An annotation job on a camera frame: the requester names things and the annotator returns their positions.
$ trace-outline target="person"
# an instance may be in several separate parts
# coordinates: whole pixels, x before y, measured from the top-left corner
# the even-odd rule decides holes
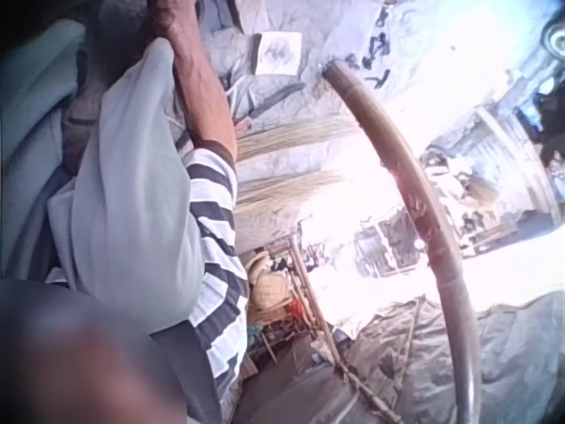
[[[0,283],[2,422],[186,423],[155,343],[103,305],[39,282]]]
[[[148,9],[158,37],[104,94],[78,174],[47,203],[60,262],[47,282],[138,324],[177,374],[189,417],[220,422],[247,346],[236,136],[195,0]],[[185,162],[171,129],[176,96],[194,145]]]

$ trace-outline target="woven basket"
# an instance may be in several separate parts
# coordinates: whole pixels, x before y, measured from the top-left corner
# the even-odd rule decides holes
[[[280,272],[261,275],[252,290],[253,304],[263,311],[281,305],[289,297],[288,281]]]

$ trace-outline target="wooden stick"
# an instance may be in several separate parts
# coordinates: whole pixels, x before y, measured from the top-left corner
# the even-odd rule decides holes
[[[273,352],[273,349],[271,349],[271,346],[269,345],[268,340],[265,337],[265,333],[263,333],[262,331],[261,331],[261,338],[263,339],[263,343],[265,344],[265,347],[267,347],[269,355],[271,355],[271,358],[273,358],[273,361],[275,362],[275,364],[278,364],[279,361],[276,360],[275,353]]]
[[[302,254],[300,253],[300,249],[298,248],[298,244],[295,239],[290,242],[290,255],[292,256],[292,263],[294,264],[294,268],[298,273],[298,277],[302,281],[302,284],[305,287],[306,296],[310,301],[312,306],[312,310],[316,319],[320,322],[320,326],[322,332],[324,333],[324,337],[326,338],[326,342],[328,343],[329,351],[331,352],[334,363],[336,367],[339,367],[343,374],[350,380],[350,382],[359,388],[361,392],[371,401],[373,404],[379,408],[380,412],[383,414],[385,419],[392,423],[392,424],[403,424],[402,419],[393,413],[387,404],[384,403],[377,395],[373,393],[373,391],[367,387],[361,380],[357,378],[346,366],[343,364],[341,357],[339,356],[339,352],[337,351],[337,347],[335,346],[334,338],[329,331],[328,323],[324,319],[324,315],[321,312],[320,305],[318,305],[318,301],[316,300],[316,296],[313,292],[312,286],[310,285],[310,280],[308,279],[308,272],[306,271],[306,266],[304,261],[302,260]]]
[[[302,284],[304,285],[306,297],[310,302],[312,312],[314,313],[314,316],[319,322],[321,330],[326,337],[326,342],[328,343],[329,351],[334,358],[335,364],[341,364],[342,360],[339,356],[339,352],[337,351],[337,347],[335,346],[334,338],[332,337],[332,333],[329,331],[328,323],[326,322],[326,320],[324,320],[324,315],[321,312],[320,305],[318,305],[318,301],[316,300],[316,296],[314,295],[312,286],[310,285],[308,272],[306,271],[306,265],[304,264],[304,261],[302,259],[302,254],[300,253],[298,244],[294,239],[290,242],[290,255],[292,256],[292,263],[294,264],[294,268],[298,273],[298,278],[300,278]]]

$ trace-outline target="grey tarp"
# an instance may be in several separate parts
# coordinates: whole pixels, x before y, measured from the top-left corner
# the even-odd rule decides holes
[[[481,422],[538,423],[552,399],[565,395],[563,300],[563,292],[554,291],[523,307],[497,306],[480,314]],[[407,336],[418,310],[401,383]],[[250,381],[234,422],[379,422],[362,398],[353,400],[350,386],[329,365],[314,366],[312,353],[304,338],[278,366],[271,364]],[[348,362],[379,397],[395,404],[405,423],[449,423],[455,392],[438,305],[418,298],[381,311],[358,335]]]

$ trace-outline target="striped shirt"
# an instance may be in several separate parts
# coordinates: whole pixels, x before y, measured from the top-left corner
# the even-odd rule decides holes
[[[204,276],[196,307],[187,317],[206,350],[220,398],[235,381],[247,348],[247,275],[235,251],[233,210],[237,179],[217,143],[196,148],[186,158],[190,213],[200,229]],[[61,269],[48,283],[68,286]]]

